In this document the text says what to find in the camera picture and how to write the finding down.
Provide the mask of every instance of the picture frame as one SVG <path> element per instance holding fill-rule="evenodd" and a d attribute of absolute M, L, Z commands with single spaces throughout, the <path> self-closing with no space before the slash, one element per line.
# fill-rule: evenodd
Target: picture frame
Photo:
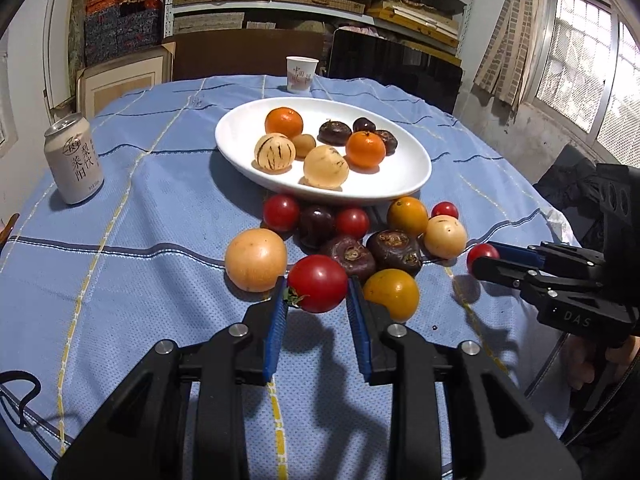
<path fill-rule="evenodd" d="M 78 77 L 78 111 L 90 120 L 127 92 L 171 81 L 174 53 L 175 43 L 166 43 L 85 68 Z"/>

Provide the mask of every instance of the red cherry tomato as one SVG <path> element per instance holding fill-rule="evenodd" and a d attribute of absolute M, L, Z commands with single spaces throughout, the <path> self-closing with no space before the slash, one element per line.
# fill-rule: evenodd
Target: red cherry tomato
<path fill-rule="evenodd" d="M 267 227 L 281 233 L 295 228 L 299 217 L 300 206 L 289 195 L 273 195 L 262 208 L 262 218 Z"/>
<path fill-rule="evenodd" d="M 369 216 L 364 209 L 357 207 L 343 209 L 335 217 L 335 230 L 338 234 L 361 240 L 369 230 Z"/>
<path fill-rule="evenodd" d="M 454 206 L 451 202 L 440 202 L 433 206 L 433 210 L 431 211 L 431 218 L 434 216 L 447 215 L 453 216 L 453 218 L 458 218 L 458 208 Z"/>
<path fill-rule="evenodd" d="M 313 314 L 328 312 L 347 295 L 347 273 L 335 260 L 312 254 L 299 260 L 289 271 L 287 285 L 303 310 Z"/>
<path fill-rule="evenodd" d="M 466 256 L 466 270 L 469 274 L 473 275 L 473 264 L 480 256 L 487 256 L 488 258 L 500 258 L 500 253 L 491 244 L 478 244 L 474 246 L 469 254 Z"/>

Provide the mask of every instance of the dark brown fruit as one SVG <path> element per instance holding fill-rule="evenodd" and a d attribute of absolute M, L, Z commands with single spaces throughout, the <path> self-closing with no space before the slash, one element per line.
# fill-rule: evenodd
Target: dark brown fruit
<path fill-rule="evenodd" d="M 344 146 L 351 137 L 351 128 L 340 121 L 327 121 L 318 130 L 318 140 L 331 146 Z"/>
<path fill-rule="evenodd" d="M 380 231 L 367 240 L 378 269 L 400 269 L 415 276 L 422 267 L 418 241 L 402 231 Z"/>
<path fill-rule="evenodd" d="M 353 122 L 354 132 L 375 132 L 376 125 L 366 117 L 361 117 Z"/>
<path fill-rule="evenodd" d="M 394 137 L 394 134 L 387 130 L 376 130 L 374 133 L 385 143 L 387 156 L 393 155 L 398 147 L 398 140 Z"/>
<path fill-rule="evenodd" d="M 325 206 L 310 205 L 300 213 L 298 234 L 302 245 L 319 248 L 335 235 L 334 214 Z"/>
<path fill-rule="evenodd" d="M 329 240 L 321 250 L 322 254 L 341 264 L 348 276 L 357 276 L 365 283 L 376 272 L 376 261 L 371 252 L 349 235 L 338 235 Z"/>

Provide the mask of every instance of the metal screw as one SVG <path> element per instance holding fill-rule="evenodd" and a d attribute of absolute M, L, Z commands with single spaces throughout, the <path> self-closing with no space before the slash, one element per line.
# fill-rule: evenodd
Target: metal screw
<path fill-rule="evenodd" d="M 463 341 L 460 348 L 467 355 L 478 355 L 480 353 L 480 345 L 475 341 Z"/>
<path fill-rule="evenodd" d="M 393 323 L 393 325 L 389 325 L 388 327 L 386 327 L 386 331 L 391 337 L 406 336 L 406 327 L 399 323 Z"/>
<path fill-rule="evenodd" d="M 229 333 L 233 337 L 242 337 L 249 333 L 249 327 L 242 323 L 235 323 L 229 327 Z"/>
<path fill-rule="evenodd" d="M 174 350 L 174 342 L 169 341 L 168 339 L 162 339 L 162 341 L 158 341 L 156 343 L 154 350 L 160 355 L 170 354 Z"/>

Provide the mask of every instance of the human hand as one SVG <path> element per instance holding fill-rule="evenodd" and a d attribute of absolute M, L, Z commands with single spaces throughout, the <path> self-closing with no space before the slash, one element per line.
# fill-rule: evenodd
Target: human hand
<path fill-rule="evenodd" d="M 619 381 L 626 369 L 636 357 L 640 349 L 640 337 L 629 336 L 620 348 L 609 348 L 606 352 L 607 361 L 618 365 L 613 381 Z M 568 383 L 574 390 L 580 390 L 584 383 L 593 383 L 595 368 L 593 358 L 596 344 L 578 336 L 569 336 L 564 344 L 564 360 L 568 369 Z"/>

